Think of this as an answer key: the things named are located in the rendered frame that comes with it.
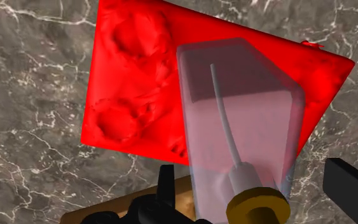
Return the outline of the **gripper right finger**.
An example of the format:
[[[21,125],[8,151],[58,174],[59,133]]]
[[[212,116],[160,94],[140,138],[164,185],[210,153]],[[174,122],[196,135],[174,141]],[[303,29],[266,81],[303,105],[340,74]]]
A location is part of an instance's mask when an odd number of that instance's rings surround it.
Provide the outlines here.
[[[358,169],[340,158],[327,158],[322,189],[347,216],[358,224]]]

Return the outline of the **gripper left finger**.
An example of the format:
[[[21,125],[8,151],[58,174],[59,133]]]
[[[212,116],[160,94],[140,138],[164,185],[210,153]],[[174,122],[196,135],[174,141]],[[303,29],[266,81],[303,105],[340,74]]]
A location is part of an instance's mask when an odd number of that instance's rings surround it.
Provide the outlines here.
[[[175,209],[175,202],[174,166],[162,165],[156,193],[133,199],[126,215],[120,218],[113,211],[101,211],[89,214],[80,224],[211,224],[186,217]]]

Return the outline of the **brown wooden board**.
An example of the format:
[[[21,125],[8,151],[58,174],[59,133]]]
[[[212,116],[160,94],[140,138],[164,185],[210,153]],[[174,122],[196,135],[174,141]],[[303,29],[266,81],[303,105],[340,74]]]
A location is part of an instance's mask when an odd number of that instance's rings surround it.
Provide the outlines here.
[[[193,192],[191,177],[184,176],[175,179],[176,189],[176,209],[188,218],[195,220],[195,205],[193,202]],[[59,224],[80,224],[80,222],[89,214],[101,211],[113,211],[119,217],[124,216],[130,203],[139,196],[156,193],[156,186],[130,193],[109,201],[92,205],[83,209],[78,209],[62,215]]]

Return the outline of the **clear soap dispenser gold pump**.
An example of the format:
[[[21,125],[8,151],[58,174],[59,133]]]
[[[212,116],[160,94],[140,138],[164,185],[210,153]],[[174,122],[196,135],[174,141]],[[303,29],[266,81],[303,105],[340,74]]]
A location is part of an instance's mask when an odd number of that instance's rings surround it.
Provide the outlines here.
[[[195,211],[212,224],[286,224],[302,88],[242,38],[181,45]]]

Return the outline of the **red lumpy flat slab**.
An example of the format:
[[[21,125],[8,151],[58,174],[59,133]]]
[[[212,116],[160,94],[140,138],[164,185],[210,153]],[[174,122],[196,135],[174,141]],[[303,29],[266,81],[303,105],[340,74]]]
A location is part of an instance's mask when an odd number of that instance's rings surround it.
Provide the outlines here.
[[[100,0],[81,142],[187,164],[176,48],[244,38],[305,91],[303,147],[354,62],[321,45],[296,43],[168,3]]]

